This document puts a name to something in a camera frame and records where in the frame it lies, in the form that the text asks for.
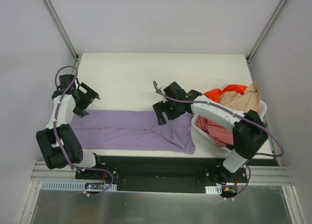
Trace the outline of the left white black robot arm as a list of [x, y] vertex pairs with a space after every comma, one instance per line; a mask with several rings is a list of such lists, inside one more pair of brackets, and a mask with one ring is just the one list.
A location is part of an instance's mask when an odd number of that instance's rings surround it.
[[66, 166], [86, 168], [86, 174], [93, 180], [99, 179], [103, 168], [97, 164], [95, 153], [85, 152], [76, 137], [71, 122], [73, 116], [80, 118], [89, 113], [86, 108], [99, 94], [85, 83], [76, 82], [73, 74], [59, 76], [60, 84], [52, 94], [53, 112], [47, 126], [36, 133], [37, 143], [49, 169]]

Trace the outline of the purple t shirt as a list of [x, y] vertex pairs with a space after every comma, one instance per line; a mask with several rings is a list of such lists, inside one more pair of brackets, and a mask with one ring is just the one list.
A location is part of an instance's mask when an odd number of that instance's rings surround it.
[[159, 125], [153, 111], [91, 110], [73, 117], [71, 127], [83, 149], [172, 151], [194, 154], [188, 113]]

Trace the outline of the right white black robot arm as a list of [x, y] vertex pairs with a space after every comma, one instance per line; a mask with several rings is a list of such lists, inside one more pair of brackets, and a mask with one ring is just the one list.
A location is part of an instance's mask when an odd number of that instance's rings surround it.
[[210, 119], [232, 133], [234, 148], [218, 170], [224, 182], [235, 179], [237, 170], [251, 160], [268, 139], [267, 129], [253, 110], [246, 113], [225, 107], [198, 91], [185, 92], [176, 82], [164, 89], [160, 89], [156, 81], [153, 86], [162, 96], [162, 100], [153, 105], [159, 125], [190, 113]]

